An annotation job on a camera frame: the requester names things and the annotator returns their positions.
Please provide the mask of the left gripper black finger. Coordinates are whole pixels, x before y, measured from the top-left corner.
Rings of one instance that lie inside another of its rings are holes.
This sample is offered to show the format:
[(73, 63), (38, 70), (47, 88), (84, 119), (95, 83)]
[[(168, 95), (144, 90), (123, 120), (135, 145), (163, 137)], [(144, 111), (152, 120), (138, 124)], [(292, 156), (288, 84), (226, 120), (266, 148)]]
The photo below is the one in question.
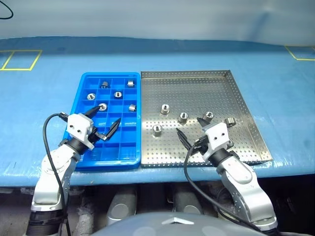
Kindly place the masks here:
[(100, 109), (102, 109), (102, 108), (103, 108), (103, 106), (95, 106), (95, 107), (91, 108), (90, 110), (86, 111), (84, 113), (84, 115), (86, 117), (92, 119), (97, 114), (97, 112), (100, 111)]
[(106, 141), (106, 140), (109, 140), (114, 134), (115, 132), (117, 131), (119, 125), (120, 125), (120, 122), (121, 122), (121, 118), (117, 119), (111, 126), (110, 126), (110, 129), (108, 131), (107, 134), (103, 135), (103, 140)]

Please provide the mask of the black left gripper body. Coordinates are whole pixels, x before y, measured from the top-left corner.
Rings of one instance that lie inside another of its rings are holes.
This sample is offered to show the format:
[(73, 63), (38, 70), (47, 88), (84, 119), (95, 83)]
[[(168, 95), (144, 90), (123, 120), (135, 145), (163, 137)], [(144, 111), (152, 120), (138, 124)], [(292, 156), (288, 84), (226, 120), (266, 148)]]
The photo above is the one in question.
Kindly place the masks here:
[(89, 121), (89, 128), (87, 131), (88, 134), (88, 141), (91, 144), (95, 144), (97, 141), (102, 140), (102, 141), (106, 141), (109, 139), (109, 136), (104, 134), (104, 133), (99, 133), (97, 128), (94, 126), (94, 122), (91, 118), (88, 118)]

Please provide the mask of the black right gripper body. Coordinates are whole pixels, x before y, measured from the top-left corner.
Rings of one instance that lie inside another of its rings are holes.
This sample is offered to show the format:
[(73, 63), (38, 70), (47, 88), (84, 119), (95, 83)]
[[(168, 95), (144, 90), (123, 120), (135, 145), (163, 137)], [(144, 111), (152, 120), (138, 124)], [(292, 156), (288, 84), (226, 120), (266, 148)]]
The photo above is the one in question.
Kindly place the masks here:
[(195, 155), (196, 153), (200, 153), (204, 155), (208, 150), (209, 139), (207, 136), (202, 136), (197, 139), (192, 145), (191, 155)]

